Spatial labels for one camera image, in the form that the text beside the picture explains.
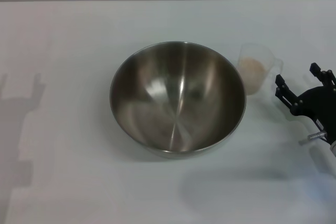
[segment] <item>table surface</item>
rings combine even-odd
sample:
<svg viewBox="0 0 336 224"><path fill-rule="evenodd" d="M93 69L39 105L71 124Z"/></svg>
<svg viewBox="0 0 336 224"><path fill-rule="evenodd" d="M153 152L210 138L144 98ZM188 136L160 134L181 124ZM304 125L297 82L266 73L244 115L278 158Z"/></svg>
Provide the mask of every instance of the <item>table surface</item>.
<svg viewBox="0 0 336 224"><path fill-rule="evenodd" d="M336 223L336 158L274 97L248 96L233 136L170 160L133 142L109 107L119 65L156 42L232 62L256 42L296 94L336 71L336 0L0 3L0 224Z"/></svg>

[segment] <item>stainless steel bowl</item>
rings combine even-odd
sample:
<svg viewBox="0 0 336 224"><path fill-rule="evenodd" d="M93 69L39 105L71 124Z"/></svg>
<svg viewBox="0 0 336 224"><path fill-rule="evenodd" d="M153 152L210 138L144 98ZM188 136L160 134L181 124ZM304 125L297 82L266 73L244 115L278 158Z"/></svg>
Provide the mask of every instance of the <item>stainless steel bowl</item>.
<svg viewBox="0 0 336 224"><path fill-rule="evenodd" d="M222 55L189 42L163 42L133 54L110 92L123 130L151 150L188 154L234 132L246 106L243 82Z"/></svg>

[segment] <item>white table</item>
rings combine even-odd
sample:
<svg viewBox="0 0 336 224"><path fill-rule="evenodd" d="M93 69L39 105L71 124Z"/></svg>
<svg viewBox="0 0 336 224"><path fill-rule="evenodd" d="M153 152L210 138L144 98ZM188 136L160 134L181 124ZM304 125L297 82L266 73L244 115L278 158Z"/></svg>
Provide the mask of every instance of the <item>white table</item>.
<svg viewBox="0 0 336 224"><path fill-rule="evenodd" d="M122 61L169 40L232 61L261 43L300 94L312 62L336 71L335 17L336 0L0 3L0 224L336 223L336 158L298 144L317 128L270 78L223 146L184 160L134 143L108 97Z"/></svg>

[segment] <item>bowl rim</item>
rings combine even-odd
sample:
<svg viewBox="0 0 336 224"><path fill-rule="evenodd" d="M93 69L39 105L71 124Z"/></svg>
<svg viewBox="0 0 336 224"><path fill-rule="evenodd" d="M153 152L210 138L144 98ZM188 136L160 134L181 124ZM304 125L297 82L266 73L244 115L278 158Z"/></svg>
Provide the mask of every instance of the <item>bowl rim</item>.
<svg viewBox="0 0 336 224"><path fill-rule="evenodd" d="M124 64L130 60L131 58L134 58L138 53L140 53L141 51L143 50L146 50L148 48L151 48L151 47L155 47L155 46L158 46L158 45L161 45L161 44L172 44L172 43L184 43L184 44L192 44L194 46L199 46L199 47L202 47L202 48L205 48L207 50L210 50L210 51L213 51L215 52L216 54L218 54L219 56L221 56L234 70L235 72L237 73L241 83L242 83L242 86L243 86L243 91L244 91L244 108L243 108L243 111L242 111L242 114L237 122L237 124L235 125L235 127L221 140L217 141L216 143L213 143L209 146L206 146L204 148L200 148L200 149L196 149L196 150L190 150L190 151L181 151L181 152L176 152L176 151L167 151L167 150L163 150L163 149L160 149L160 148L156 148L156 147L152 147L152 146L149 146L147 144L144 144L143 142L141 141L138 141L137 139L133 138L125 129L124 127L118 122L116 116L115 116L115 113L114 113L114 110L113 110L113 107L112 107L112 89L113 89L113 85L114 85L114 82L115 82L115 77L117 76L118 72L120 71L120 69L124 66ZM115 119L115 121L117 122L117 124L119 125L119 127L121 127L121 129L131 138L133 139L134 141L136 141L137 143L139 143L140 145L150 149L150 150L153 150L155 152L161 152L161 153L167 153L167 154L177 154L177 155L184 155L184 154L195 154L195 153L200 153L202 151L205 151L207 149L210 149L222 142L224 142L227 138L229 138L235 131L236 129L238 128L238 126L240 125L243 117L244 117L244 114L245 114L245 110L246 110L246 102L247 102L247 97L246 97L246 90L245 90L245 86L244 86L244 83L243 83L243 79L241 78L237 68L228 60L226 59L222 54L220 54L219 52L209 48L209 47L206 47L206 46L203 46L203 45L200 45L200 44L197 44L197 43L193 43L193 42L187 42L187 41L178 41L178 40L173 40L173 41L164 41L164 42L159 42L159 43L155 43L155 44L152 44L152 45L149 45L149 46L146 46L138 51L136 51L135 53L133 53L131 56L127 57L127 59L125 59L122 64L119 66L119 68L116 70L116 72L114 73L114 76L113 76L113 79L112 79L112 82L111 82L111 86L110 86L110 92L109 92L109 99L110 99L110 108L111 108L111 111L112 111L112 114L113 114L113 117Z"/></svg>

